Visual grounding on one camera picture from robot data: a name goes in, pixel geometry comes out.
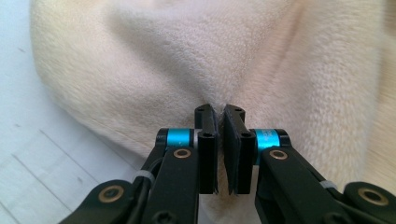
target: gray cable tie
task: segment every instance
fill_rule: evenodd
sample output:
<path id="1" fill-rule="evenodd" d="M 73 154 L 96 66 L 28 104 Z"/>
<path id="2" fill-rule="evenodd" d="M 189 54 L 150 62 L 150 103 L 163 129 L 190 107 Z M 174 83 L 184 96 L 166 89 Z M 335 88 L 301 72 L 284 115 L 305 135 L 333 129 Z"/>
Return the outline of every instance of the gray cable tie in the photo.
<path id="1" fill-rule="evenodd" d="M 337 186 L 331 180 L 323 180 L 323 181 L 320 181 L 319 184 L 324 189 L 337 189 Z"/>
<path id="2" fill-rule="evenodd" d="M 142 176 L 145 177 L 147 179 L 149 179 L 149 181 L 151 182 L 151 186 L 154 186 L 154 182 L 155 182 L 155 177 L 154 175 L 147 170 L 138 170 L 136 173 L 134 173 L 134 180 L 138 177 L 138 176 Z"/>

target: cloth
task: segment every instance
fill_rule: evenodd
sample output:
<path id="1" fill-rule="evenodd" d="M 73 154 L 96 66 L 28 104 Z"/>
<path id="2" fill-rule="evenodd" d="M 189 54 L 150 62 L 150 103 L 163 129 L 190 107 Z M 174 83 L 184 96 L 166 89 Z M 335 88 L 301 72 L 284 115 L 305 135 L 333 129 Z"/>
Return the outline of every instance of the cloth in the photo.
<path id="1" fill-rule="evenodd" d="M 339 188 L 396 193 L 395 2 L 34 0 L 31 14 L 54 100 L 142 156 L 160 128 L 192 127 L 195 107 L 233 104 L 249 128 L 286 130 Z M 259 222 L 254 194 L 226 186 L 220 167 L 208 215 Z"/>

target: blue tape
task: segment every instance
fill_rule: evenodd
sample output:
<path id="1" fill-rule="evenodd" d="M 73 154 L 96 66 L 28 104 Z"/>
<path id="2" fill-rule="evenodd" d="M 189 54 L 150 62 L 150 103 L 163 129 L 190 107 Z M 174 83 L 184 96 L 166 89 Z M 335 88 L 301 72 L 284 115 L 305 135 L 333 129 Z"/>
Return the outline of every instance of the blue tape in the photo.
<path id="1" fill-rule="evenodd" d="M 169 129 L 166 147 L 188 147 L 190 129 Z"/>
<path id="2" fill-rule="evenodd" d="M 256 165 L 260 165 L 262 152 L 268 147 L 280 147 L 279 135 L 275 129 L 255 129 L 257 141 L 257 160 Z"/>

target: beige towel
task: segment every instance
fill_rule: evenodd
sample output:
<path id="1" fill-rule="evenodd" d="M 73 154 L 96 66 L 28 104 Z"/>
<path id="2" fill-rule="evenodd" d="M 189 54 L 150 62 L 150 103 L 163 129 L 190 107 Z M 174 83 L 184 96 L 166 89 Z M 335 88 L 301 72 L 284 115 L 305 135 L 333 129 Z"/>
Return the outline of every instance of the beige towel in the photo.
<path id="1" fill-rule="evenodd" d="M 147 156 L 210 103 L 285 129 L 340 189 L 396 193 L 396 3 L 34 0 L 38 74 L 81 123 Z M 259 222 L 254 194 L 203 197 L 218 223 Z"/>

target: blue metallic cylinder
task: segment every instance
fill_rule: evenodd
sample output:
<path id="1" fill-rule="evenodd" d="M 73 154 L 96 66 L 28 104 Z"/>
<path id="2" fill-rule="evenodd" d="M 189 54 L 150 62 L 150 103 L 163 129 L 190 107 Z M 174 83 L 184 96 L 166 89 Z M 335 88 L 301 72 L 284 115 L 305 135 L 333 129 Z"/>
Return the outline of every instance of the blue metallic cylinder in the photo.
<path id="1" fill-rule="evenodd" d="M 169 129 L 166 147 L 189 147 L 191 142 L 190 129 Z"/>
<path id="2" fill-rule="evenodd" d="M 254 129 L 256 132 L 257 160 L 256 165 L 260 165 L 262 152 L 268 147 L 280 147 L 279 135 L 275 129 Z"/>

